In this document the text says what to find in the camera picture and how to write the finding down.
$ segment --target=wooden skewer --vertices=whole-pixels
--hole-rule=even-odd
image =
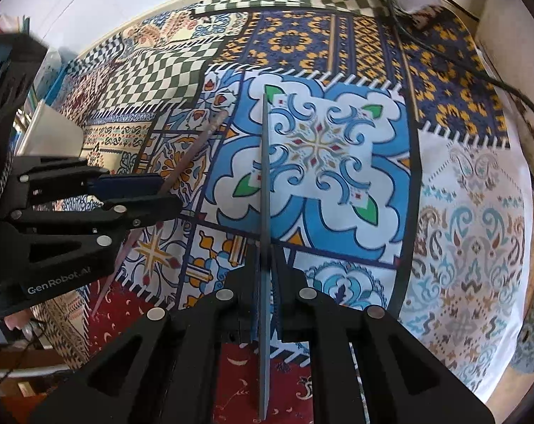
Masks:
[[[186,170],[186,168],[196,156],[196,154],[206,145],[206,142],[208,141],[210,136],[214,132],[216,132],[216,130],[220,127],[220,124],[222,124],[227,117],[228,112],[225,110],[222,110],[215,114],[215,116],[210,120],[210,123],[208,124],[206,129],[204,129],[203,132],[198,136],[198,138],[192,143],[192,145],[190,145],[188,151],[180,159],[178,164],[173,169],[172,173],[170,173],[164,180],[163,185],[159,189],[159,194],[164,194],[167,191],[171,190],[176,180]],[[110,285],[112,285],[112,282],[114,281],[120,267],[122,266],[122,263],[126,259],[127,255],[129,255],[129,252],[131,252],[133,244],[135,244],[135,242],[141,237],[142,232],[143,228],[132,229],[129,232],[129,236],[126,239],[126,242],[124,243],[123,247],[116,256],[116,261],[114,262],[114,272],[106,278],[106,282],[104,282],[102,291],[98,295],[98,300],[96,301],[94,309],[92,310],[91,317],[94,317],[96,315],[96,312],[102,304],[102,300],[106,296],[106,292],[110,288]]]
[[[22,117],[22,119],[20,119],[20,115],[16,113],[16,115],[13,117],[13,120],[23,133],[27,131],[27,123],[25,122],[25,118]]]

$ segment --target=green checkered pattern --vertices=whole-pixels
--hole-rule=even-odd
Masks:
[[[147,50],[119,66],[98,103],[98,112],[119,108],[175,104],[194,96],[200,70],[218,50],[221,39],[188,43],[172,51]]]
[[[198,17],[202,14],[225,11],[227,9],[242,8],[319,8],[332,11],[349,12],[357,15],[374,16],[384,13],[384,7],[379,0],[203,0],[192,9],[192,14]]]
[[[92,48],[84,59],[74,59],[67,66],[68,75],[84,74],[100,64],[118,56],[124,49],[122,34],[116,33],[107,40]]]

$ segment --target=metal screw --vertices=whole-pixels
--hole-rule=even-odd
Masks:
[[[152,307],[147,311],[147,319],[149,320],[161,320],[165,315],[162,307]]]
[[[367,308],[367,315],[372,319],[381,319],[385,315],[385,310],[381,306],[372,305]]]
[[[22,328],[22,333],[25,339],[28,341],[33,341],[33,325],[29,322],[25,327]]]
[[[96,243],[101,247],[108,247],[109,245],[112,245],[112,238],[109,236],[98,236],[96,238]]]
[[[229,301],[234,297],[234,292],[229,288],[223,288],[216,292],[216,298],[220,301]]]
[[[314,300],[316,295],[316,290],[310,287],[301,288],[299,291],[299,296],[305,300]]]

